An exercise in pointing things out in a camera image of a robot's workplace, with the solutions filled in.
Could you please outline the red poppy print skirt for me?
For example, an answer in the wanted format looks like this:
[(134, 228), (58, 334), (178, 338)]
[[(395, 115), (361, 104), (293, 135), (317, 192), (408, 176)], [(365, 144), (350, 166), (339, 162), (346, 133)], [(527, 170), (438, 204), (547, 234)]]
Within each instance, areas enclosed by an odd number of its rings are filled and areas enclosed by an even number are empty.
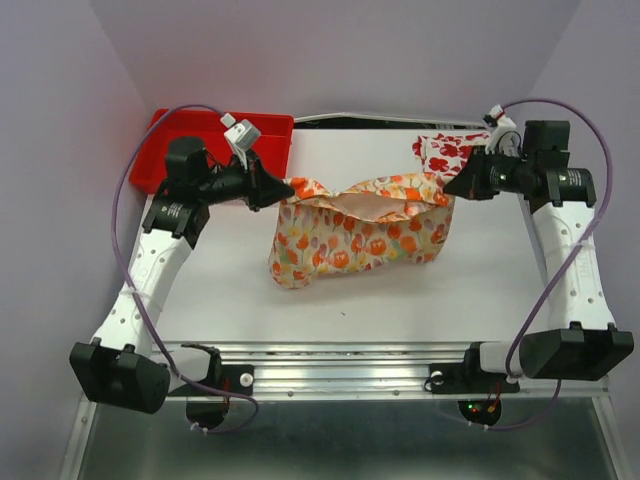
[(423, 172), (455, 177), (466, 166), (473, 148), (484, 146), (488, 139), (489, 134), (485, 131), (419, 135), (412, 150)]

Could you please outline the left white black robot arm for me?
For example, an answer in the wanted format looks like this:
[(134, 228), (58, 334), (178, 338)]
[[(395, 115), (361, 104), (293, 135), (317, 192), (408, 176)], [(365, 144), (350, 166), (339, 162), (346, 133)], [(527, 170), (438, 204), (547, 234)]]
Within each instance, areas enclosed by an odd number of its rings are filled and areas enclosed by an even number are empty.
[(217, 349), (184, 344), (170, 352), (156, 325), (181, 267), (207, 224), (212, 205), (240, 200), (257, 212), (291, 197), (269, 174), (250, 140), (229, 139), (226, 165), (213, 162), (199, 137), (170, 142), (167, 176), (143, 220), (134, 258), (111, 313), (92, 339), (76, 343), (69, 361), (85, 396), (96, 403), (155, 413), (169, 393), (189, 385), (230, 397)]

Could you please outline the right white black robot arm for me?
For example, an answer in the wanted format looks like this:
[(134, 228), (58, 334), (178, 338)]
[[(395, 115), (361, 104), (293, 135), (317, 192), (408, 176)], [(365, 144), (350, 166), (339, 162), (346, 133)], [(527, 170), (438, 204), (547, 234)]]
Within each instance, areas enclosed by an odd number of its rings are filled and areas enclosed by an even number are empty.
[(472, 149), (444, 188), (466, 200), (502, 192), (522, 197), (545, 287), (512, 341), (472, 345), (460, 366), (463, 384), (482, 390), (497, 375), (598, 381), (634, 350), (618, 329), (601, 284), (593, 231), (605, 203), (591, 172), (569, 165), (570, 125), (533, 120), (519, 134), (504, 113), (485, 117), (488, 142)]

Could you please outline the orange floral print skirt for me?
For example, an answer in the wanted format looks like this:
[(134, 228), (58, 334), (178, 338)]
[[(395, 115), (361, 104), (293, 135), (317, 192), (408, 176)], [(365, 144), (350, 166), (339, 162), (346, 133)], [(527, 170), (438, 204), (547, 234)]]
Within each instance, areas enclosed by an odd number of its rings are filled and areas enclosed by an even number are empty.
[(369, 271), (396, 261), (437, 258), (450, 230), (454, 199), (434, 173), (379, 177), (331, 191), (318, 181), (289, 179), (279, 205), (268, 265), (288, 289), (320, 276)]

